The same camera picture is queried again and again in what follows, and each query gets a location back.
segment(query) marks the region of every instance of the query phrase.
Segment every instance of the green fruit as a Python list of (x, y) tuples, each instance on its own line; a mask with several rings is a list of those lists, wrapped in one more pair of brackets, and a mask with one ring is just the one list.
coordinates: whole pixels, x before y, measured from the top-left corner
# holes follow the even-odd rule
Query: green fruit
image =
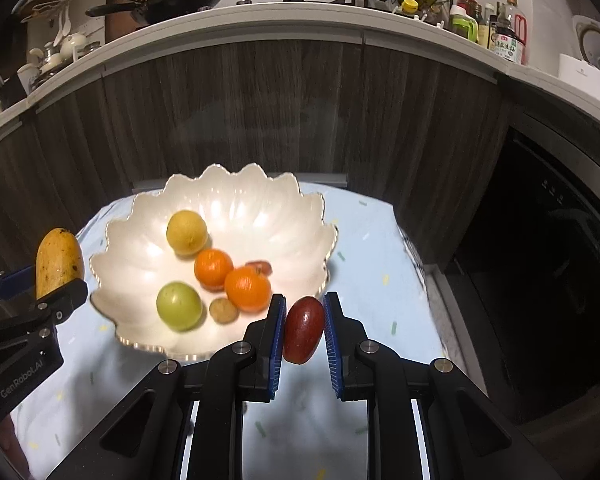
[(178, 256), (193, 256), (207, 238), (205, 221), (195, 211), (178, 211), (167, 224), (167, 242)]
[(193, 328), (202, 316), (200, 296), (186, 283), (167, 283), (158, 292), (155, 304), (160, 319), (178, 332)]

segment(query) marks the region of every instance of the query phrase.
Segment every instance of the red fruit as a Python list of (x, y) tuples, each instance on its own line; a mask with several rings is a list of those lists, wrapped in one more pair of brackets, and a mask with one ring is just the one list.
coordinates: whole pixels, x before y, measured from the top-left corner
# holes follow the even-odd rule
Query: red fruit
[(305, 296), (294, 303), (286, 315), (285, 360), (302, 365), (314, 354), (324, 331), (324, 309), (320, 301)]

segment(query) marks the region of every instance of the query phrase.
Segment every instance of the yellow bottle cap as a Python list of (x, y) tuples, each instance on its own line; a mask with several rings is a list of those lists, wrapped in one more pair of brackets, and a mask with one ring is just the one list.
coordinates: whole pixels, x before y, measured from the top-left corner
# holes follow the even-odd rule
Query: yellow bottle cap
[(418, 3), (416, 0), (403, 0), (400, 8), (402, 9), (402, 12), (413, 14), (416, 10), (418, 10)]

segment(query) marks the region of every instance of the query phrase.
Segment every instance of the white countertop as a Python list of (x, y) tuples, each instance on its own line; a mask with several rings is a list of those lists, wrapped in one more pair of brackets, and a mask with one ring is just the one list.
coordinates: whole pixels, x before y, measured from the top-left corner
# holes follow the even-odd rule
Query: white countertop
[(269, 3), (188, 14), (107, 43), (3, 111), (0, 130), (16, 127), (19, 115), (35, 104), (45, 107), (108, 73), (149, 59), (213, 44), (288, 39), (385, 46), (444, 62), (493, 81), (495, 73), (502, 73), (555, 95), (600, 122), (597, 99), (554, 76), (506, 61), (449, 31), (362, 7)]

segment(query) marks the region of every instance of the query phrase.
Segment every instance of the light blue tablecloth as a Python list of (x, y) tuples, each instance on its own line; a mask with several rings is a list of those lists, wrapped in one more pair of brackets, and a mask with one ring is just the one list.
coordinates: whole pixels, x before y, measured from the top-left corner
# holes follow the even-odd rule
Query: light blue tablecloth
[[(338, 293), (345, 316), (359, 319), (370, 338), (402, 357), (429, 363), (443, 355), (392, 206), (327, 186), (302, 183), (301, 189), (321, 192), (325, 220), (338, 225), (327, 290)], [(80, 232), (85, 261), (104, 250), (107, 222), (126, 218), (132, 199), (106, 206)], [(88, 270), (85, 279), (90, 292), (97, 288)], [(90, 303), (80, 307), (58, 326), (64, 365), (14, 410), (16, 436), (37, 480), (163, 359), (123, 347), (113, 334), (112, 323)], [(245, 480), (366, 479), (366, 402), (336, 399), (324, 338), (306, 364), (283, 360), (276, 399), (249, 403), (243, 435)], [(428, 478), (422, 434), (419, 439)]]

